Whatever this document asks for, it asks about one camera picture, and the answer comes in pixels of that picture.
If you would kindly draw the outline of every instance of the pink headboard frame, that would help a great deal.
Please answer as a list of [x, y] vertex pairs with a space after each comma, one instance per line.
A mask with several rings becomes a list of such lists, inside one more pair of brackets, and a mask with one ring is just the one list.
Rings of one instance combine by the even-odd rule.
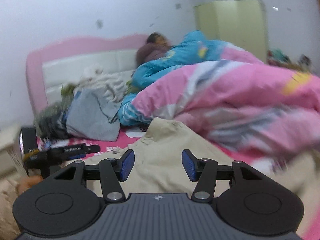
[[48, 106], [42, 73], [43, 63], [79, 54], [119, 49], [139, 49], [145, 44], [147, 37], [145, 34], [135, 34], [119, 39], [76, 37], [31, 52], [27, 57], [26, 78], [34, 114], [38, 114]]

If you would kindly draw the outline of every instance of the person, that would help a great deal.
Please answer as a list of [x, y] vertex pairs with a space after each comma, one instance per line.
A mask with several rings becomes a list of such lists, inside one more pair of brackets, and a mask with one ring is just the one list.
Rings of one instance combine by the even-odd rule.
[[20, 230], [12, 214], [12, 206], [16, 198], [32, 186], [40, 183], [39, 175], [26, 177], [17, 182], [3, 179], [0, 182], [0, 240], [14, 240]]
[[171, 49], [171, 46], [169, 46], [167, 38], [158, 32], [154, 32], [147, 38], [146, 44], [137, 51], [137, 65], [140, 66], [151, 60], [164, 57], [169, 49]]

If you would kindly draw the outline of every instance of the round black disc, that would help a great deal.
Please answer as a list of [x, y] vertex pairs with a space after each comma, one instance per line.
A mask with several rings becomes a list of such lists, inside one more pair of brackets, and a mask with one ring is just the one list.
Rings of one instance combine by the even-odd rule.
[[68, 180], [40, 183], [19, 196], [13, 205], [18, 225], [37, 236], [57, 237], [83, 230], [97, 217], [99, 198]]
[[303, 217], [301, 200], [280, 185], [232, 187], [221, 194], [217, 212], [232, 227], [257, 236], [295, 232]]

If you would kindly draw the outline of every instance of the wall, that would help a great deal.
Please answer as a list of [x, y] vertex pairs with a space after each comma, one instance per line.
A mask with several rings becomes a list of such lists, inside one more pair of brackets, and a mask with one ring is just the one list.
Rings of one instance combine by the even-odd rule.
[[[32, 123], [25, 80], [25, 60], [30, 51], [77, 35], [116, 38], [159, 31], [178, 43], [195, 28], [193, 7], [201, 2], [0, 0], [0, 128], [14, 121]], [[97, 20], [103, 23], [101, 29]]]
[[262, 0], [267, 12], [269, 46], [292, 60], [303, 53], [320, 73], [320, 10], [317, 0]]

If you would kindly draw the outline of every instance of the hand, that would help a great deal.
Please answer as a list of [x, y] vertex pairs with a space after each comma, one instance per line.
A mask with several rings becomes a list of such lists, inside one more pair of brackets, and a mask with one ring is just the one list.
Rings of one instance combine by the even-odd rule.
[[32, 186], [40, 183], [41, 181], [43, 181], [43, 178], [40, 175], [35, 175], [21, 179], [20, 183], [17, 186], [18, 195], [21, 195], [22, 193], [30, 189]]

